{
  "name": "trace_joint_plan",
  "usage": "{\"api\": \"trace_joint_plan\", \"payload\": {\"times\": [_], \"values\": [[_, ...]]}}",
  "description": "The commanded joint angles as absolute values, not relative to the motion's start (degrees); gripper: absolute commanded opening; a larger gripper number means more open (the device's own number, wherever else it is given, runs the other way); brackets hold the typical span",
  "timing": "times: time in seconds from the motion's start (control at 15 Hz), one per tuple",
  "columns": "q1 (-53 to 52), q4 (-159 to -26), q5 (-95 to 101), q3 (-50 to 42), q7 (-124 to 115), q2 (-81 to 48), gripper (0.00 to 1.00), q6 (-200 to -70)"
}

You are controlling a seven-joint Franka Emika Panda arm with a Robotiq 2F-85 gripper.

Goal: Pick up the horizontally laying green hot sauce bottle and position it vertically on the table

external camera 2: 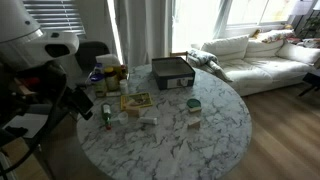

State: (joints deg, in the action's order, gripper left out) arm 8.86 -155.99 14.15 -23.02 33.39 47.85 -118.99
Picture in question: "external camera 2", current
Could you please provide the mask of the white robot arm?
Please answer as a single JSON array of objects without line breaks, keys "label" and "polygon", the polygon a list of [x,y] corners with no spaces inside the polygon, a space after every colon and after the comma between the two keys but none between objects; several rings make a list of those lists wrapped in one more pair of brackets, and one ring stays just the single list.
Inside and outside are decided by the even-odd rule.
[{"label": "white robot arm", "polygon": [[75,33],[43,30],[21,0],[0,1],[0,60],[13,70],[42,66],[78,48]]}]

